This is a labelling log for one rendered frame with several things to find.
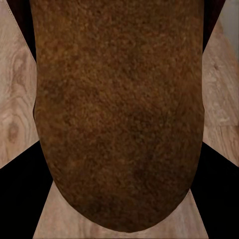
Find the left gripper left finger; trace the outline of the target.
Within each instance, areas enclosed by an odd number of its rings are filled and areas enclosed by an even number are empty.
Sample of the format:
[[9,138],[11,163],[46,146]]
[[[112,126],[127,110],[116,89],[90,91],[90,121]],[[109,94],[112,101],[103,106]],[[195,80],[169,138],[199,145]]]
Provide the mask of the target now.
[[52,183],[40,141],[0,169],[0,239],[33,239]]

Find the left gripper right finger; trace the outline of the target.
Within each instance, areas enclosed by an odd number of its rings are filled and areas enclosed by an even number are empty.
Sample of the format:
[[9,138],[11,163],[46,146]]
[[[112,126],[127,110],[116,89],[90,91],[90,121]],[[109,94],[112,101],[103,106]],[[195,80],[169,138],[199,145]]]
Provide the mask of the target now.
[[239,239],[239,168],[203,141],[190,189],[209,239]]

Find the sandal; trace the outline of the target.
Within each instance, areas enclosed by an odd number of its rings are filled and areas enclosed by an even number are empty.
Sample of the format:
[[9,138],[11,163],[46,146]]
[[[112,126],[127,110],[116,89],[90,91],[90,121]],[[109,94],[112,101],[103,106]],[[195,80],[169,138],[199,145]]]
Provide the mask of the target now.
[[61,195],[144,231],[199,163],[202,57],[226,0],[7,0],[37,66],[33,118]]

